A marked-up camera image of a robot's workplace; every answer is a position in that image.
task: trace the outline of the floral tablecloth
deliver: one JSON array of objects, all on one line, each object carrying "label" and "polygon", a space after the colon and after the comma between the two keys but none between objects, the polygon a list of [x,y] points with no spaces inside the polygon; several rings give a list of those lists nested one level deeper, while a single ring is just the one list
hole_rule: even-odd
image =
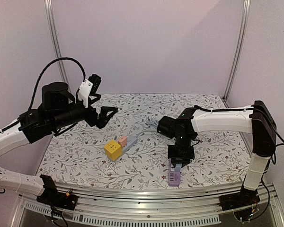
[{"label": "floral tablecloth", "polygon": [[[103,146],[122,135],[137,135],[151,128],[147,119],[159,120],[167,115],[177,118],[187,107],[225,108],[218,95],[118,94],[102,95],[94,104],[116,106],[118,113],[103,129],[80,122],[71,131],[53,137],[39,167],[38,174],[50,175],[62,183],[122,189],[167,189],[168,144],[174,140],[145,132],[137,144],[111,161]],[[182,168],[180,188],[202,187],[242,181],[250,157],[237,132],[199,133],[195,160]]]}]

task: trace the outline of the metal track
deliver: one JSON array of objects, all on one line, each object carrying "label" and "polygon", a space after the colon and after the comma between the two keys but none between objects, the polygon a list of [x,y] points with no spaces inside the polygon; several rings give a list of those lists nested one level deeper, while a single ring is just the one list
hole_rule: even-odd
[{"label": "metal track", "polygon": [[[57,36],[57,31],[56,31],[56,26],[55,26],[55,21],[54,21],[54,16],[53,16],[52,1],[44,0],[44,2],[45,2],[47,22],[48,22],[49,31],[50,31],[51,38],[52,38],[52,43],[53,43],[53,50],[55,52],[56,58],[61,58],[61,51],[59,47],[58,36]],[[64,67],[64,63],[62,61],[58,61],[57,63],[58,63],[59,72],[60,72],[62,81],[64,83],[69,84],[67,74],[65,71],[65,67]]]},{"label": "metal track", "polygon": [[231,66],[231,72],[229,75],[229,79],[226,85],[226,89],[224,91],[223,95],[223,100],[227,101],[229,94],[231,92],[231,87],[233,84],[233,80],[236,75],[237,67],[239,64],[239,59],[241,55],[241,50],[243,46],[243,41],[244,41],[244,36],[246,32],[246,27],[247,27],[247,21],[248,21],[248,16],[249,16],[249,7],[250,7],[250,0],[244,0],[243,4],[243,12],[242,12],[242,19],[241,19],[241,25],[240,25],[240,32],[239,32],[239,37],[238,37],[238,42],[237,42],[237,47],[236,47],[236,53],[232,62]]}]

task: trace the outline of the lavender wall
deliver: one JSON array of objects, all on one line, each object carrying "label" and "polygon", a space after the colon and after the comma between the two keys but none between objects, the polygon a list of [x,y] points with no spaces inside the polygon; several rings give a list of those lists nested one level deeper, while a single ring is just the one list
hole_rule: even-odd
[{"label": "lavender wall", "polygon": [[[261,99],[284,137],[284,0],[252,1],[240,64],[229,98],[230,106]],[[284,147],[271,165],[273,182],[284,209]]]},{"label": "lavender wall", "polygon": [[[53,1],[63,56],[102,76],[100,93],[224,92],[243,1]],[[66,63],[72,91],[76,66]]]},{"label": "lavender wall", "polygon": [[[36,79],[54,53],[43,0],[0,1],[0,128],[28,108]],[[61,80],[52,66],[40,87]],[[35,103],[41,102],[40,90]],[[0,166],[25,174],[36,173],[48,138],[0,158]],[[0,195],[0,227],[11,224],[15,192]]]}]

